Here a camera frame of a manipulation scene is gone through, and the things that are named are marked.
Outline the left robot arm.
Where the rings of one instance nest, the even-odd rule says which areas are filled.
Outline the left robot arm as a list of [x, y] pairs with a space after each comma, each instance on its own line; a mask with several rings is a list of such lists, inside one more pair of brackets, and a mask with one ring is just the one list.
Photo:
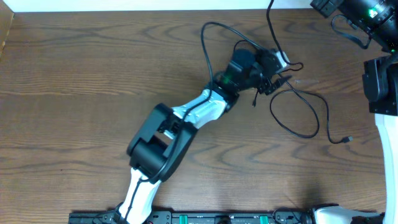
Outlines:
[[198, 130], [227, 113], [239, 92], [255, 88], [269, 95], [285, 83], [272, 77], [288, 66], [285, 52], [238, 49], [226, 70], [218, 72], [200, 96], [181, 106], [155, 106], [127, 147], [131, 183], [117, 209], [117, 223], [144, 223], [159, 185], [180, 165]]

